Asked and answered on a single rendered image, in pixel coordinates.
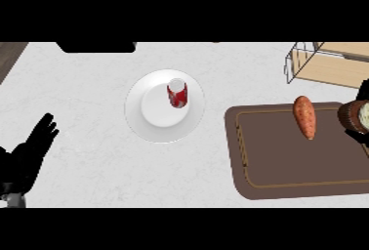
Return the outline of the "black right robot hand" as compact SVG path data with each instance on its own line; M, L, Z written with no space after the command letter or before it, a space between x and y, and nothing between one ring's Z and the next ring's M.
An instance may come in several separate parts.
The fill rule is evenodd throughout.
M357 99L359 101L365 101L365 100L369 101L369 79L366 79L366 80L362 82L362 85L360 85L360 88L359 88L359 92L357 92L356 99ZM351 130L346 130L344 132L351 136L351 138L353 138L360 144L365 144L366 147L369 148L369 133L362 134L362 133L359 133L359 132L356 132L356 131L351 131Z

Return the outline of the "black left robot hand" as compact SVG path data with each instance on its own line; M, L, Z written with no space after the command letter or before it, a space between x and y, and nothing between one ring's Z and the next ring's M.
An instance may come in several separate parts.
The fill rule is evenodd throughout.
M46 113L39 120L30 137L12 152L0 146L0 195L25 195L33 188L43 158L59 133L53 115Z

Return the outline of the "brown cupcake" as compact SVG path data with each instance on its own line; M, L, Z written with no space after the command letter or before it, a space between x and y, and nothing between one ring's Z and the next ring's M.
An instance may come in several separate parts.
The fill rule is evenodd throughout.
M369 133L359 119L360 108L368 104L368 101L351 101L338 108L338 121L341 126L362 134Z

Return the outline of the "brown tray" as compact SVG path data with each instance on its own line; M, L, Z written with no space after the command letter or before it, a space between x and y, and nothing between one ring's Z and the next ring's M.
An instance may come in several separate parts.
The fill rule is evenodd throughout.
M291 104L242 105L225 113L235 187L248 199L369 193L369 148L346 134L338 103L316 103L306 139Z

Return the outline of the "orange sweet potato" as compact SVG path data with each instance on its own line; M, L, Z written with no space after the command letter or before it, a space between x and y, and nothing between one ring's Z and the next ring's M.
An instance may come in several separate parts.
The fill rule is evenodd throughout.
M292 105L292 114L303 136L313 140L316 136L317 119L313 104L306 96L300 96Z

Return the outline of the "dark wooden panel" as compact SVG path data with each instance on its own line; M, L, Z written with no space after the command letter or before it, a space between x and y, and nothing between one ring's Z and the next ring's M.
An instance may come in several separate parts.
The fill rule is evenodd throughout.
M0 84L10 72L28 42L0 42Z

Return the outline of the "white plate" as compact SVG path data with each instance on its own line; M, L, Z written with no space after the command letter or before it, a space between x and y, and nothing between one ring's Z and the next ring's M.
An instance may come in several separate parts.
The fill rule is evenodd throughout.
M167 85L173 79L186 83L188 103L170 103ZM205 112L205 95L195 78L180 70L161 69L146 74L132 87L126 100L126 120L133 132L146 141L167 144L196 129Z

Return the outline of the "black appliance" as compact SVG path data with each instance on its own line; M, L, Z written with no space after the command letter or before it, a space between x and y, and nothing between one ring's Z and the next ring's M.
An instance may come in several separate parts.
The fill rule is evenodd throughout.
M133 53L136 42L58 42L62 51L78 53Z

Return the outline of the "red and white can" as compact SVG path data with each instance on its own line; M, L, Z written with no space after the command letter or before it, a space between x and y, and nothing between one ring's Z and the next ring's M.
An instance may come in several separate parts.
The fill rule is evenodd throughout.
M170 104L176 108L182 108L188 104L188 84L183 79L174 78L167 84L167 94Z

